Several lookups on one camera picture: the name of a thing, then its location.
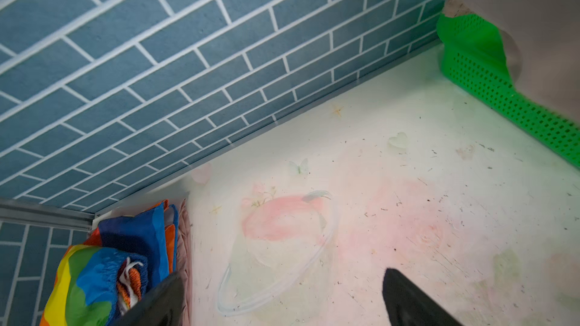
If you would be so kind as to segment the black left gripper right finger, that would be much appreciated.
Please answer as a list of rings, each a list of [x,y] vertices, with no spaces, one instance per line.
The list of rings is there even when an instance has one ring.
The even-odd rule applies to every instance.
[[[382,297],[391,325],[462,325],[394,268],[385,270]]]

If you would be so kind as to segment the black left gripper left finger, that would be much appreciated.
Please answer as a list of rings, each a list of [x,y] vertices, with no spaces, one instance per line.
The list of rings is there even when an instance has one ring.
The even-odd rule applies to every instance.
[[[178,273],[170,274],[137,305],[114,321],[114,326],[182,325],[184,285]]]

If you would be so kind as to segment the rainbow striped shorts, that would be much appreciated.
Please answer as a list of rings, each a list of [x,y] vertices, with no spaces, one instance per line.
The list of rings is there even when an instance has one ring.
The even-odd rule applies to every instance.
[[[42,325],[112,325],[178,270],[181,206],[163,200],[101,220],[68,247]]]

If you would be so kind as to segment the pink shorts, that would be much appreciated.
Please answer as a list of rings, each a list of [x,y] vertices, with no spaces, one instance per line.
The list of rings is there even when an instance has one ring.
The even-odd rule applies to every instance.
[[[176,267],[184,286],[182,325],[192,325],[193,312],[193,266],[191,257],[191,225],[187,211],[187,200],[183,199],[178,209],[177,258]]]

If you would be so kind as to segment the beige shorts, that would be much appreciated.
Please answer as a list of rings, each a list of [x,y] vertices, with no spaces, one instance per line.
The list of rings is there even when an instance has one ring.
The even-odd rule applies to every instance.
[[[446,0],[443,13],[496,26],[517,91],[579,121],[579,0]]]

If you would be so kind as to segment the green plastic basket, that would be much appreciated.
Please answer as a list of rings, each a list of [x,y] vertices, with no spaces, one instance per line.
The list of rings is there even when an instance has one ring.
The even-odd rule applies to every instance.
[[[506,66],[500,31],[475,15],[440,16],[442,73],[527,134],[579,166],[579,127],[518,93]]]

